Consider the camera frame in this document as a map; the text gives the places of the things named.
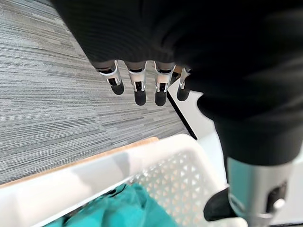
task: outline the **green towel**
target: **green towel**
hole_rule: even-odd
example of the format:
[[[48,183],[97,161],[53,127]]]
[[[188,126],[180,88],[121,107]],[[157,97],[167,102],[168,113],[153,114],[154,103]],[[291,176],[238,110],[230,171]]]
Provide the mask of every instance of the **green towel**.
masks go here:
[[[177,227],[177,223],[138,184],[123,184],[91,201],[67,221],[46,227]]]

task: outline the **white plastic basket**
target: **white plastic basket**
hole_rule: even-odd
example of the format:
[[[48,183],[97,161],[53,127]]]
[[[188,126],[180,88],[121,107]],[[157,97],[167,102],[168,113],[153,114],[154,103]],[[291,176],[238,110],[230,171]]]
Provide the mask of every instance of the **white plastic basket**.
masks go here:
[[[240,218],[204,220],[205,203],[225,185],[183,134],[1,188],[1,226],[43,226],[124,182],[144,186],[180,226],[246,226]]]

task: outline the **black fabric sleeve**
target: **black fabric sleeve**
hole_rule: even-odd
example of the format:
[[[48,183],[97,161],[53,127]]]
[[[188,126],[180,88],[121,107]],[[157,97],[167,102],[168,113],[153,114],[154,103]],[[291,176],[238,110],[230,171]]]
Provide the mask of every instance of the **black fabric sleeve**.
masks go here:
[[[303,138],[300,0],[52,0],[88,59],[176,62],[226,156],[296,157]]]

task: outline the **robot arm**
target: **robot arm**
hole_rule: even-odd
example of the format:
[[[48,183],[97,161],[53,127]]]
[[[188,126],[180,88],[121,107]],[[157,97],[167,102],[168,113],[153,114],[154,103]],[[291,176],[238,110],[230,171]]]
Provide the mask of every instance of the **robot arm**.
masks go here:
[[[156,104],[175,63],[178,97],[201,91],[223,148],[228,200],[250,226],[267,226],[286,198],[303,138],[303,5],[296,0],[52,0],[116,94],[124,60],[145,103],[145,62],[156,62]]]

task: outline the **wooden floor edge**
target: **wooden floor edge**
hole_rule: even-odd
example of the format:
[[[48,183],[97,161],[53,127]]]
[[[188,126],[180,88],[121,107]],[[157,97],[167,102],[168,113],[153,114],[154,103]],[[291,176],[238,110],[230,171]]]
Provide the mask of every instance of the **wooden floor edge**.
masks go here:
[[[23,182],[23,181],[33,179],[35,177],[39,177],[39,176],[42,176],[42,175],[45,175],[45,174],[49,174],[49,173],[52,173],[52,172],[55,172],[55,171],[58,171],[58,170],[61,170],[61,169],[64,169],[64,168],[67,168],[67,167],[70,167],[70,166],[85,163],[85,162],[94,160],[96,158],[105,157],[105,156],[108,156],[108,155],[111,155],[111,154],[114,154],[114,153],[117,153],[117,152],[120,152],[120,151],[123,151],[123,150],[126,150],[126,149],[134,148],[134,147],[137,147],[137,146],[140,146],[140,145],[145,145],[145,144],[152,143],[152,142],[155,142],[155,141],[158,141],[158,140],[159,139],[157,137],[150,137],[150,138],[147,138],[147,139],[144,139],[144,140],[140,140],[140,141],[137,141],[137,142],[134,142],[134,143],[131,143],[131,144],[119,147],[119,148],[115,148],[115,149],[112,149],[112,150],[109,150],[109,151],[106,151],[106,152],[103,152],[103,153],[100,153],[100,154],[97,154],[97,155],[87,157],[85,159],[81,159],[81,160],[78,160],[78,161],[75,161],[75,162],[67,163],[67,164],[62,165],[62,166],[58,166],[58,167],[55,167],[55,168],[52,168],[52,169],[42,171],[40,173],[36,173],[36,174],[30,175],[30,176],[25,176],[25,177],[22,177],[20,179],[1,184],[0,189],[4,188],[4,187],[7,187],[7,186],[11,186],[11,185],[16,184],[16,183],[20,183],[20,182]]]

